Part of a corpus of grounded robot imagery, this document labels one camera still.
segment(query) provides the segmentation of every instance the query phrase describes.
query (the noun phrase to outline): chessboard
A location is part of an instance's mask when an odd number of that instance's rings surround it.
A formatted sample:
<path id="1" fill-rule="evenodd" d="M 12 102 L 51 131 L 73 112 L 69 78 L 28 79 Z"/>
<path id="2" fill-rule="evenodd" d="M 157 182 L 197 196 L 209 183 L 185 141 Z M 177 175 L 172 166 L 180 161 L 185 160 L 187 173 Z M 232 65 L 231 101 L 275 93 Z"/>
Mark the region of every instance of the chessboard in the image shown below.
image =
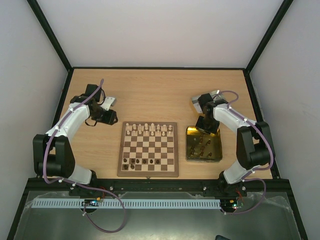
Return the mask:
<path id="1" fill-rule="evenodd" d="M 123 123 L 119 177 L 178 177 L 178 157 L 176 122 Z"/>

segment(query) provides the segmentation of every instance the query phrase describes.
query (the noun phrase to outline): gray wall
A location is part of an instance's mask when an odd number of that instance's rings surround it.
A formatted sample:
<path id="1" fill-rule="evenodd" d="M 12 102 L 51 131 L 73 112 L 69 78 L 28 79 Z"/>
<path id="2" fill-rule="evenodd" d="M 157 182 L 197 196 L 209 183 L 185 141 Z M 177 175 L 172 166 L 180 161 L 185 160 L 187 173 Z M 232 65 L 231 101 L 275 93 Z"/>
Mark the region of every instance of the gray wall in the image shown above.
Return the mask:
<path id="1" fill-rule="evenodd" d="M 283 0 L 38 0 L 72 66 L 245 68 Z"/>
<path id="2" fill-rule="evenodd" d="M 295 0 L 251 73 L 309 239 L 319 239 L 320 4 Z"/>
<path id="3" fill-rule="evenodd" d="M 0 239 L 6 239 L 27 179 L 32 140 L 51 126 L 67 71 L 26 0 L 0 7 Z"/>

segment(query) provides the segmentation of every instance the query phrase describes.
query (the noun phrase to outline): white perforated rail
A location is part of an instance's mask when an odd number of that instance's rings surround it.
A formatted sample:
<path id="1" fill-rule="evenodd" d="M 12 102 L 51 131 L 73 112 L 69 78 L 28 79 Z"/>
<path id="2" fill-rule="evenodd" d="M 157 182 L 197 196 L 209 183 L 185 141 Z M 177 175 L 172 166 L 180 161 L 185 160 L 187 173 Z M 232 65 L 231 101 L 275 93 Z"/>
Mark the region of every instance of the white perforated rail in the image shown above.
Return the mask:
<path id="1" fill-rule="evenodd" d="M 122 199 L 126 209 L 220 209 L 220 200 L 214 199 Z M 84 199 L 37 198 L 32 208 L 78 209 L 85 204 Z M 87 208 L 121 209 L 116 199 L 104 199 Z"/>

